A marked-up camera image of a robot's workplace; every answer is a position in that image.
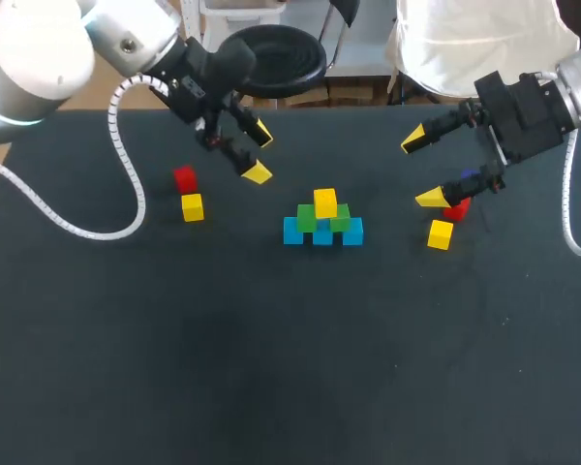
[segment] blue block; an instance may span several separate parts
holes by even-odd
[[[313,232],[312,243],[314,245],[333,245],[333,232],[327,230]]]
[[[461,179],[465,179],[466,177],[473,176],[474,174],[480,174],[478,170],[464,170],[461,174]]]
[[[284,245],[302,245],[303,232],[297,230],[297,219],[294,217],[284,219]]]
[[[331,231],[329,220],[317,220],[317,231]]]
[[[364,225],[361,218],[351,218],[351,228],[342,233],[342,245],[363,245]]]

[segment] green block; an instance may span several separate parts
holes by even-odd
[[[329,227],[333,233],[345,233],[351,229],[351,212],[349,205],[343,203],[338,205],[338,216],[329,220]]]
[[[314,233],[317,230],[317,215],[313,205],[297,207],[297,230],[300,233]]]

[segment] block stack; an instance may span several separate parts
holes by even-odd
[[[192,167],[174,170],[174,180],[181,195],[181,208],[185,222],[204,220],[202,195],[198,193],[198,179]]]
[[[351,217],[347,203],[338,204],[335,189],[315,190],[314,203],[300,204],[297,216],[284,219],[285,245],[302,245],[305,234],[312,235],[314,245],[333,245],[337,233],[345,246],[363,245],[363,222]]]

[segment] yellow block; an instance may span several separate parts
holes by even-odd
[[[411,135],[408,136],[400,146],[406,154],[409,154],[409,152],[405,148],[405,145],[407,145],[410,142],[413,142],[414,140],[418,140],[419,138],[423,138],[424,136],[426,136],[426,133],[424,132],[424,126],[420,124],[415,128],[415,131],[413,131]]]
[[[181,197],[183,207],[183,218],[186,223],[192,221],[202,221],[204,219],[204,208],[202,207],[202,196],[200,194],[190,194]]]
[[[421,196],[417,196],[415,201],[423,207],[434,207],[434,208],[450,208],[451,205],[447,202],[443,196],[442,187],[436,187],[428,192],[425,192]]]
[[[314,191],[314,209],[317,219],[336,218],[338,201],[335,189],[317,189]]]
[[[434,220],[430,227],[428,246],[434,249],[447,250],[449,248],[449,240],[452,238],[453,231],[454,225],[452,223]]]
[[[257,184],[264,184],[273,177],[273,174],[271,174],[271,171],[269,171],[260,160],[256,160],[256,164],[241,174],[241,176],[250,179]]]

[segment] toy block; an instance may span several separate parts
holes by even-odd
[[[338,201],[335,189],[316,189],[314,191],[314,208],[318,220],[338,216]]]
[[[471,177],[474,174],[480,174],[480,171],[478,171],[478,170],[464,170],[463,173],[461,174],[461,179]]]
[[[194,194],[198,190],[198,179],[192,167],[183,167],[174,170],[174,180],[181,196]]]
[[[330,222],[331,220],[317,220],[317,231],[328,231],[333,233],[331,230]]]
[[[297,229],[297,219],[287,217],[284,219],[284,245],[302,245],[303,232]]]
[[[314,245],[333,245],[333,232],[329,228],[313,232],[312,243]]]
[[[443,216],[448,220],[459,222],[463,221],[467,216],[469,207],[472,204],[472,199],[467,197],[461,201],[458,205],[452,206],[451,208],[445,208],[443,210]]]
[[[313,205],[297,206],[297,225],[300,233],[313,233],[317,230],[317,217]]]
[[[250,179],[252,182],[256,182],[257,184],[264,184],[273,177],[273,174],[271,174],[271,171],[269,171],[260,160],[256,160],[256,164],[241,174],[241,176]]]
[[[185,222],[190,223],[204,219],[204,208],[202,207],[202,196],[200,194],[189,194],[181,197],[181,205]]]
[[[415,201],[419,203],[420,206],[423,207],[442,207],[442,208],[450,208],[451,205],[447,203],[447,200],[443,196],[442,187],[436,187],[424,194],[417,196]]]
[[[361,218],[351,218],[351,227],[348,231],[342,233],[342,245],[363,245],[364,243],[364,225]]]
[[[338,216],[329,220],[330,228],[333,233],[345,233],[351,228],[351,212],[349,205],[343,203],[338,205]]]
[[[453,231],[454,225],[452,223],[433,220],[433,224],[430,227],[430,235],[428,236],[428,247],[447,250]]]

